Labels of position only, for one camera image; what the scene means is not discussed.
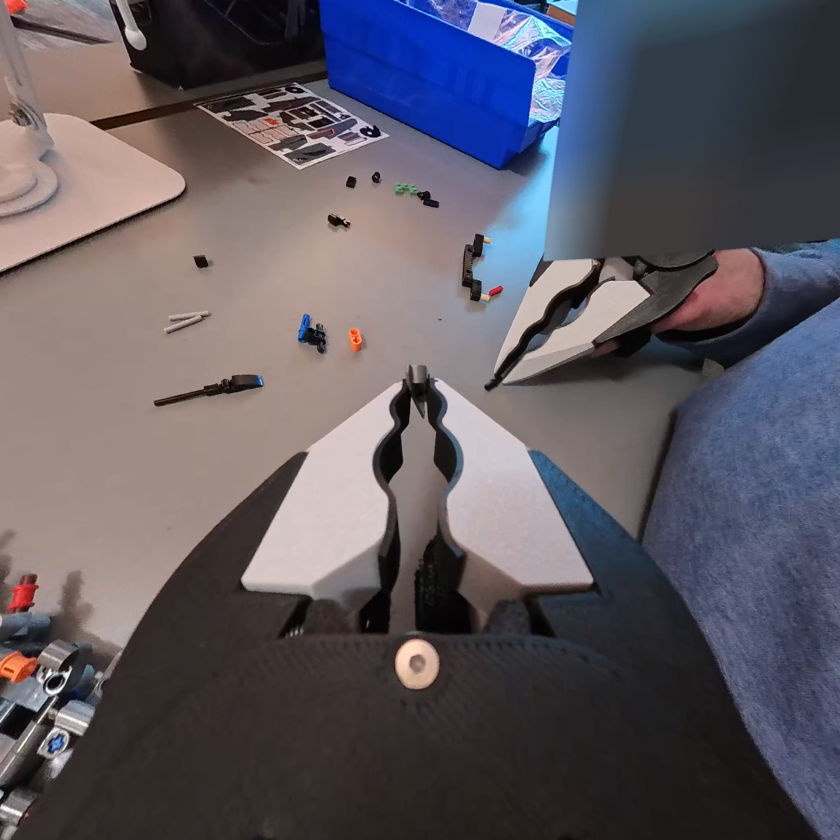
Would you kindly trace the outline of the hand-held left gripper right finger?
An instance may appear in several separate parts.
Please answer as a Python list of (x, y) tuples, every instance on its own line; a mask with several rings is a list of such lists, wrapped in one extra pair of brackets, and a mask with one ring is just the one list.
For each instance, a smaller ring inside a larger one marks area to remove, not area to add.
[(532, 451), (442, 380), (429, 382), (446, 481), (429, 543), (429, 630), (468, 632), (499, 602), (588, 592), (593, 574)]

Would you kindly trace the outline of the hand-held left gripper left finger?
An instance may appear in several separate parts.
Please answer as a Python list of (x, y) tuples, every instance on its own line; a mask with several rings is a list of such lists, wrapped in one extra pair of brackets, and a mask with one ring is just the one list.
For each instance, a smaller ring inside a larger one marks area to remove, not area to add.
[(403, 467), (402, 434), (398, 382), (313, 444), (243, 587), (333, 601), (361, 624), (388, 624), (401, 556), (390, 483)]

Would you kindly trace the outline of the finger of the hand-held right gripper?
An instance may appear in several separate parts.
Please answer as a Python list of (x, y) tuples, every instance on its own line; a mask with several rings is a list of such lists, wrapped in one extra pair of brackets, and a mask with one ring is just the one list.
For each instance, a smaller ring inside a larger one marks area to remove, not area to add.
[(652, 297), (635, 280), (608, 280), (593, 290), (578, 316), (557, 327), (541, 344), (527, 348), (501, 375), (504, 385), (525, 382), (595, 349), (595, 341)]
[(543, 333), (559, 310), (578, 306), (594, 289), (603, 259), (541, 258), (513, 317), (494, 365), (492, 387), (501, 385), (530, 342)]

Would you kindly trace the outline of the grey lego model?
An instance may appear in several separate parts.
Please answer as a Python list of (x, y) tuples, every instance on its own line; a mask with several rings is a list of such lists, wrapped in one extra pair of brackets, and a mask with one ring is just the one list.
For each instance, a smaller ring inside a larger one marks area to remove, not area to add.
[(1, 838), (13, 838), (67, 766), (123, 650), (98, 666), (88, 643), (54, 637), (35, 610), (38, 576), (23, 574), (2, 608)]

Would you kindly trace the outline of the person's right forearm blue sleeve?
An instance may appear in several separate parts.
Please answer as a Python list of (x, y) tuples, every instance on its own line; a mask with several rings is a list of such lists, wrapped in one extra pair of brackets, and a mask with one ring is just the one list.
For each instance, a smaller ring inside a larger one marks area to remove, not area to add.
[(839, 241), (752, 248), (763, 270), (763, 291), (752, 315), (697, 332), (673, 331), (660, 339), (724, 368), (767, 347), (839, 298)]

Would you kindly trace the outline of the black lego beam with pins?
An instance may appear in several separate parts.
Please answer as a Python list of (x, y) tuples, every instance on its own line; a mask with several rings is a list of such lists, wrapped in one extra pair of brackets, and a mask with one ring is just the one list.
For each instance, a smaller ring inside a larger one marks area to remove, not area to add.
[(483, 256), (484, 247), (490, 243), (491, 240), (489, 237), (482, 233), (477, 233), (471, 242), (464, 246), (460, 283), (462, 287), (467, 289), (469, 300), (473, 302), (489, 302), (503, 292), (503, 286), (497, 286), (488, 291), (483, 291), (482, 283), (475, 275), (476, 262)]

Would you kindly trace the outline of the black lego axle with lever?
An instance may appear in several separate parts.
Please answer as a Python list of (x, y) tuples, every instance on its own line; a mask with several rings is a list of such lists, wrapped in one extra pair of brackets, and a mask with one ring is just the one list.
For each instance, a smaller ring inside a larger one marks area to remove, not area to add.
[(170, 395), (154, 400), (155, 407), (163, 407), (178, 403), (189, 402), (201, 397), (219, 396), (222, 394), (236, 394), (259, 389), (264, 382), (259, 374), (234, 374), (218, 383), (205, 385), (194, 391)]

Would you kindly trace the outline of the lego sticker sheet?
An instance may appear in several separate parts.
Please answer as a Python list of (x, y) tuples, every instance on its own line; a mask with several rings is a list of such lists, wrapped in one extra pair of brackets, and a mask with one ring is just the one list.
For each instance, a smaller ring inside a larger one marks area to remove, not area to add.
[(372, 122), (298, 82), (227, 94), (196, 106), (298, 171), (388, 138)]

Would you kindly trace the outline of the person's right hand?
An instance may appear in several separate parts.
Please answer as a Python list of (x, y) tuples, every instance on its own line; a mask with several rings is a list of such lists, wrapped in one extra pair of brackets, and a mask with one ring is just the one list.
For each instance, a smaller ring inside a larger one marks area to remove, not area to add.
[(763, 297), (763, 263), (749, 248), (719, 250), (718, 268), (668, 316), (654, 324), (662, 340), (699, 342), (729, 333), (758, 310)]

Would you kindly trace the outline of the blue plastic bin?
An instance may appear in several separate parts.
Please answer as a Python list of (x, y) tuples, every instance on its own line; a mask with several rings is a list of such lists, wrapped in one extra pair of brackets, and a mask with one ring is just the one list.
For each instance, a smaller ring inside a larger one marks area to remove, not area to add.
[[(535, 13), (560, 34), (571, 26)], [(556, 124), (529, 128), (534, 66), (403, 1), (321, 1), (333, 90), (497, 169)]]

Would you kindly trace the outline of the clear plastic bag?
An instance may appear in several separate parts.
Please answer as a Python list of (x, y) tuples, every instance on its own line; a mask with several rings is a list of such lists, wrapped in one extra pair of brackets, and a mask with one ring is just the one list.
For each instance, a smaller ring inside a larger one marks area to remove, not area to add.
[(404, 5), (453, 25), (523, 58), (534, 66), (528, 127), (556, 123), (561, 114), (571, 36), (560, 34), (535, 13), (501, 2), (404, 1)]

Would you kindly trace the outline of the black box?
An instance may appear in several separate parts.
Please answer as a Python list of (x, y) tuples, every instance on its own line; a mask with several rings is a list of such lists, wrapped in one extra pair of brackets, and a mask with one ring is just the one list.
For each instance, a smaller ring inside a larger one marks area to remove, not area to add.
[(189, 90), (320, 60), (318, 1), (130, 1), (144, 50), (124, 36), (135, 70)]

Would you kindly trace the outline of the white plastic utensil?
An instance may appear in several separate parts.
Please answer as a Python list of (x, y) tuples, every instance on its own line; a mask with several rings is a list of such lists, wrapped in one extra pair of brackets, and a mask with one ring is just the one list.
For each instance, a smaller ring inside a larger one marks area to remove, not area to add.
[(132, 10), (128, 1), (115, 1), (117, 9), (122, 17), (124, 36), (128, 43), (137, 50), (146, 49), (147, 42), (144, 34), (140, 31), (134, 20)]

